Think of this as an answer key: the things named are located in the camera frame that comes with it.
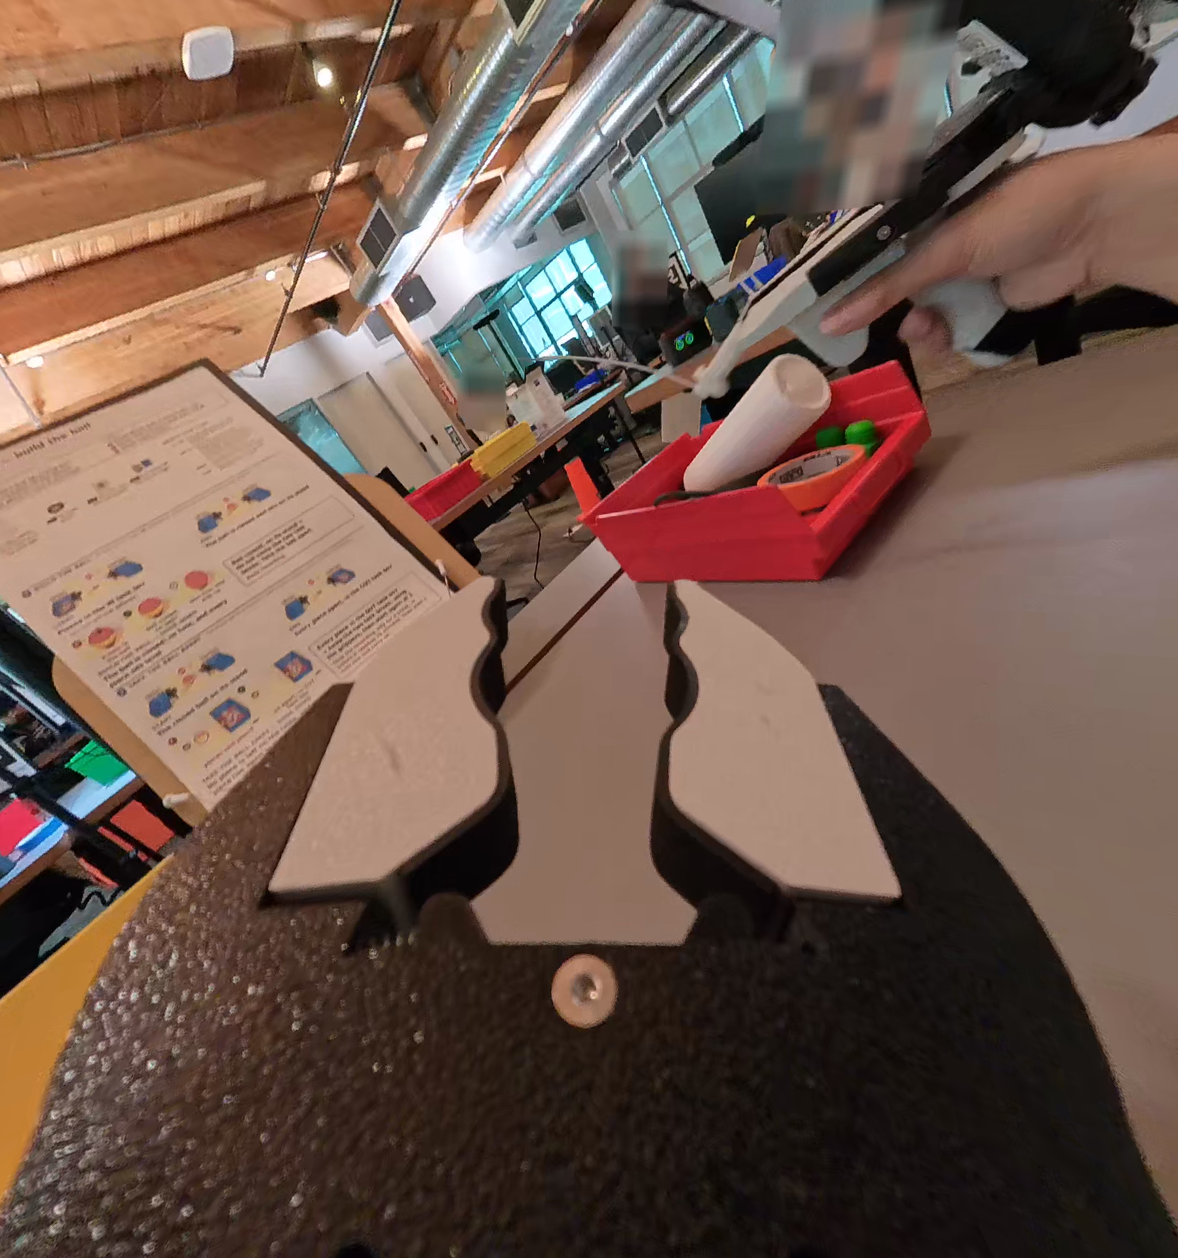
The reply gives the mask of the white plastic bottle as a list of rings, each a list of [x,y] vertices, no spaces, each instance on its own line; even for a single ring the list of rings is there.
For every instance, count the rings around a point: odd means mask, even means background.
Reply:
[[[686,468],[682,489],[710,493],[773,468],[830,405],[830,383],[798,355],[769,363]]]

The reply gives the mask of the orange tape roll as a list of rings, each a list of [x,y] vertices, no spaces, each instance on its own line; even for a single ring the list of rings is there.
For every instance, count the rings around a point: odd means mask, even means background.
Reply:
[[[867,449],[859,444],[817,449],[768,470],[755,485],[779,492],[796,515],[813,515],[830,507],[867,462]]]

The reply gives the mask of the red plastic bin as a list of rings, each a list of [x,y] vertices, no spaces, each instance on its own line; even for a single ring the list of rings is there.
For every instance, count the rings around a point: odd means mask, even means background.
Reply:
[[[46,811],[28,801],[0,809],[0,875],[49,869],[70,852],[70,834]]]
[[[433,523],[482,485],[483,477],[471,461],[463,461],[412,491],[407,503],[423,521]]]
[[[931,436],[911,380],[889,361],[834,380],[826,414],[810,421],[780,461],[826,455],[817,449],[817,434],[862,420],[874,424],[878,446],[817,511],[798,513],[780,489],[755,480],[709,498],[671,500],[683,491],[687,466],[720,428],[713,423],[697,438],[676,438],[585,513],[582,525],[637,583],[819,581],[911,473]]]

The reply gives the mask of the silver ventilation duct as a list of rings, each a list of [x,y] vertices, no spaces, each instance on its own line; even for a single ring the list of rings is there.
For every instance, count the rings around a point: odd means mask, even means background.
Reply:
[[[633,3],[463,229],[464,247],[478,255],[531,236],[721,28],[691,3]]]
[[[580,2],[495,3],[408,176],[397,194],[375,201],[360,231],[350,292],[362,307],[392,296],[581,9]]]

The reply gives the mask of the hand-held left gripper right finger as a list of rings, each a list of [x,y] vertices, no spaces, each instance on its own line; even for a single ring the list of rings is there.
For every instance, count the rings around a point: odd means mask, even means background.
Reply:
[[[693,582],[665,593],[653,864],[687,905],[894,905],[900,880],[813,675]]]

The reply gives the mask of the printed instruction sheet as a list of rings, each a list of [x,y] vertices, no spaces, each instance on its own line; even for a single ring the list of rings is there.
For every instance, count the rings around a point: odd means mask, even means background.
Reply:
[[[208,364],[0,450],[0,598],[205,811],[450,590]]]

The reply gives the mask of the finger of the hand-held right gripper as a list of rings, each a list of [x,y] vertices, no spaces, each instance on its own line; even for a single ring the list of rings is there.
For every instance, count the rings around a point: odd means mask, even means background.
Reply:
[[[815,295],[800,276],[787,276],[749,299],[742,312],[742,360],[751,361],[769,349],[796,342],[826,368],[848,368],[868,348],[868,331],[828,336],[821,323],[828,311],[863,288],[864,277],[852,277],[832,292]]]
[[[894,203],[847,213],[753,291],[738,289],[739,312],[806,312],[863,285],[894,262]]]

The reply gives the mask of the stack of yellow bins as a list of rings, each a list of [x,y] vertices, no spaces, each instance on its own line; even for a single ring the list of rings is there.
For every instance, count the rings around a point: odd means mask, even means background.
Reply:
[[[537,444],[536,434],[525,421],[499,431],[476,447],[469,458],[473,473],[482,480],[493,480],[517,463]]]

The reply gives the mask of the black vertical pole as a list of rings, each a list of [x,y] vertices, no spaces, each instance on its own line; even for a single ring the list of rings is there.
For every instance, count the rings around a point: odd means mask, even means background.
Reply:
[[[44,700],[58,700],[53,654],[20,621],[0,608],[0,670]]]

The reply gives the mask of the person's right hand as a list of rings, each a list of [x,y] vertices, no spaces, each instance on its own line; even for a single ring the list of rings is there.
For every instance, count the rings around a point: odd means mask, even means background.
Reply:
[[[1010,310],[1107,288],[1178,306],[1178,133],[1025,164],[833,306],[819,331],[847,336],[909,303],[900,338],[947,350],[945,319],[919,297],[965,278],[992,282]]]

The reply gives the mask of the yellow plastic bin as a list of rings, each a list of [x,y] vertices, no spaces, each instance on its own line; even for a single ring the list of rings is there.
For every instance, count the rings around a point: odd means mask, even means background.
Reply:
[[[0,999],[0,1204],[36,1131],[47,1086],[99,967],[163,861]]]

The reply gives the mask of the green plastic bin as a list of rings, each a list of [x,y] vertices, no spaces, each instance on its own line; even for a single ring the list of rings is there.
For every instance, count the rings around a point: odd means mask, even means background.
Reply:
[[[88,739],[65,763],[80,779],[102,788],[119,785],[132,770],[106,745]]]

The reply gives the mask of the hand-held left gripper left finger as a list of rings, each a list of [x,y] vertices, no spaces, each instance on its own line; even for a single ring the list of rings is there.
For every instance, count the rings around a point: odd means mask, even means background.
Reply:
[[[351,685],[273,873],[271,906],[471,902],[514,862],[499,719],[503,583],[478,579],[400,631]]]

